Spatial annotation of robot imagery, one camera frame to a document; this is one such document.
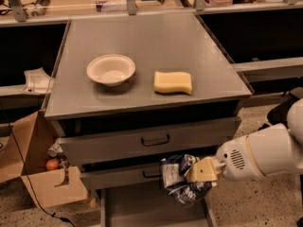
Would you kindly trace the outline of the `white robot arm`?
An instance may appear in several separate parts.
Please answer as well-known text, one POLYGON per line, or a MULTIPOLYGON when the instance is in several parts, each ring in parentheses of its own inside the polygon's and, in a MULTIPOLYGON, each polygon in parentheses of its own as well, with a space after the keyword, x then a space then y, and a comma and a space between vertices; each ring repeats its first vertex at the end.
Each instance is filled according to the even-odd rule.
POLYGON ((275 124, 225 142, 214 156, 195 163, 188 183, 260 179, 282 173, 303 173, 303 99, 287 112, 287 125, 275 124))

